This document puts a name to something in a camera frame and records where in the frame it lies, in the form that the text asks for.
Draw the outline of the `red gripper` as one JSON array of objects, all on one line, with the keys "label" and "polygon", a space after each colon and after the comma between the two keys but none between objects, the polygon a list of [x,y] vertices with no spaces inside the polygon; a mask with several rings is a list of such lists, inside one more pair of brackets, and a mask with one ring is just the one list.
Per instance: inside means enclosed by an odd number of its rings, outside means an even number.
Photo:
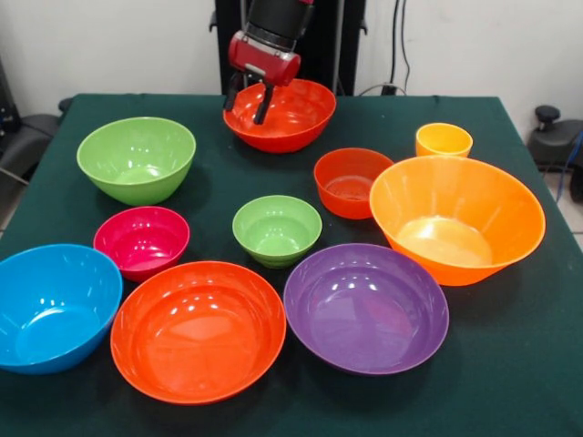
[{"label": "red gripper", "polygon": [[[261,95],[258,97],[253,123],[261,126],[271,107],[274,86],[287,86],[297,76],[301,57],[293,52],[285,52],[275,47],[259,42],[243,31],[238,31],[230,40],[230,64],[237,70],[254,74],[264,82]],[[230,112],[235,105],[239,92],[244,88],[244,74],[234,72],[230,78],[226,100],[223,109]]]}]

